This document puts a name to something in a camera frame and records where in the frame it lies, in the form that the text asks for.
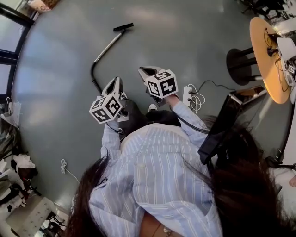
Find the white shoe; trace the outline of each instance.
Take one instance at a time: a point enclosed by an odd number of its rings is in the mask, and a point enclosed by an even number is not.
[[[148,112],[151,112],[151,111],[157,111],[157,107],[156,107],[155,104],[151,104],[151,105],[149,105]]]

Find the person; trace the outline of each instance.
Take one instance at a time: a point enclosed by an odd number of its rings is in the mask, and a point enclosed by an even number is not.
[[[175,95],[166,101],[193,126],[209,126]],[[283,212],[245,128],[233,127],[210,168],[198,154],[206,134],[173,112],[132,108],[122,142],[118,122],[105,125],[102,158],[83,174],[67,237],[295,236],[296,219]]]

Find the vacuum wand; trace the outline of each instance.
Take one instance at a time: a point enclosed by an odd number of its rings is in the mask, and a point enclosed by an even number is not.
[[[100,94],[102,94],[102,90],[100,88],[100,86],[98,85],[98,82],[94,76],[94,68],[97,65],[98,61],[104,56],[104,54],[109,50],[109,48],[111,48],[111,46],[126,32],[127,28],[133,27],[134,23],[130,23],[127,25],[122,25],[119,27],[116,27],[113,29],[114,32],[116,31],[121,31],[108,45],[107,47],[100,53],[100,55],[96,58],[96,60],[93,62],[92,67],[91,67],[91,76],[92,76],[92,82],[94,83],[96,89],[98,90],[98,92]]]

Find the dark hair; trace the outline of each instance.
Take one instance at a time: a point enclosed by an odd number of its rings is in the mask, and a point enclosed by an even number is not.
[[[83,175],[66,237],[105,236],[89,209],[91,192],[107,167],[108,158],[98,160]],[[294,236],[296,220],[286,216],[255,141],[249,132],[233,126],[219,149],[218,161],[209,165],[210,178],[199,174],[211,188],[224,236]]]

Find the wooden tabletop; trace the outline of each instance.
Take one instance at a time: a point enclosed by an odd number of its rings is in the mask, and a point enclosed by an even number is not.
[[[275,31],[271,25],[260,17],[254,17],[251,20],[250,36],[259,71],[271,98],[275,102],[283,104],[289,97],[290,88],[288,88],[284,74],[281,71],[281,62],[279,61],[277,64],[280,70],[278,70],[275,65],[275,61],[279,58],[278,53],[272,57],[267,54],[267,44],[272,45],[273,49],[276,49],[277,47],[277,45],[271,41],[268,36],[268,34],[274,33]]]

